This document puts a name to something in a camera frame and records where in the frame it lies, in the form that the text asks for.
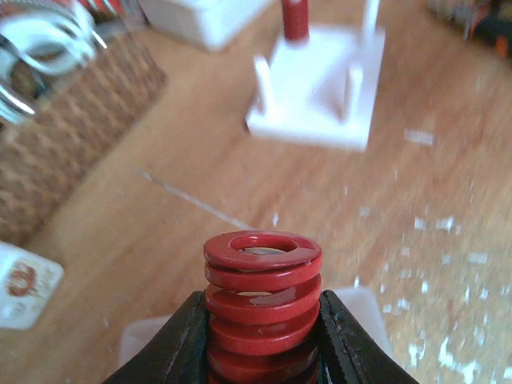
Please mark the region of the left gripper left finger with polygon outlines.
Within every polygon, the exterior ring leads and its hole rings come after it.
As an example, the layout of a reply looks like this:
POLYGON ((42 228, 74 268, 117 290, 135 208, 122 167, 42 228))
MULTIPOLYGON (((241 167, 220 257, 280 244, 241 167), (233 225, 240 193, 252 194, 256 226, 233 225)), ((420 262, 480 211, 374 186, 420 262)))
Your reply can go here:
POLYGON ((104 380, 107 384, 208 382, 206 295, 193 292, 131 360, 104 380))

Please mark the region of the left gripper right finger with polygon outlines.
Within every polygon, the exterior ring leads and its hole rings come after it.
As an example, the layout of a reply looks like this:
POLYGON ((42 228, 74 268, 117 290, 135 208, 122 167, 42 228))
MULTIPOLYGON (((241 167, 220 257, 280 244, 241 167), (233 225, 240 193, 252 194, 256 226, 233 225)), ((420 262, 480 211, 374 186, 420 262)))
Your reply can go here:
POLYGON ((378 346, 332 290, 324 290, 320 296, 318 348, 320 383, 416 382, 378 346))

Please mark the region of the red large spring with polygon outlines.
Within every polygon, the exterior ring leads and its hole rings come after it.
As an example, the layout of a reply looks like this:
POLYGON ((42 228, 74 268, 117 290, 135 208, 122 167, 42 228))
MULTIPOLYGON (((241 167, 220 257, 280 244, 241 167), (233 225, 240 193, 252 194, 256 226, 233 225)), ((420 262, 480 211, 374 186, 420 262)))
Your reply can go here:
POLYGON ((322 249, 280 231, 205 242, 210 383, 315 383, 322 249))
POLYGON ((307 0, 281 0, 285 40, 300 42, 309 37, 309 3, 307 0))

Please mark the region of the white peg board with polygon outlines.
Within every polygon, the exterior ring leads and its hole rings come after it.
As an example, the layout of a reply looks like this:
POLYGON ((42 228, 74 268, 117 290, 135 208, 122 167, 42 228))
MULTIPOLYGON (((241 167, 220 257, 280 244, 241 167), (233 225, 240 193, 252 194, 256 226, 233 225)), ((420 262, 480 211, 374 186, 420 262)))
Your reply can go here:
POLYGON ((362 24, 312 25, 309 37, 254 57, 257 91, 245 122, 256 137, 364 151, 367 148, 386 32, 380 3, 367 1, 362 24))

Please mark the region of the orange black screwdriver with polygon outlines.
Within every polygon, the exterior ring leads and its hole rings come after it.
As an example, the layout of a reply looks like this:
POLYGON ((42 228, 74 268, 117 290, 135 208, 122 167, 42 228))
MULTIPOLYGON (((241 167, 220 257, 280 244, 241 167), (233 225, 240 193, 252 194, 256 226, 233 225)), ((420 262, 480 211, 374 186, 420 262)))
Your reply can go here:
POLYGON ((476 38, 491 46, 498 56, 511 59, 511 18, 502 13, 505 3, 511 1, 476 1, 466 24, 465 39, 476 38))

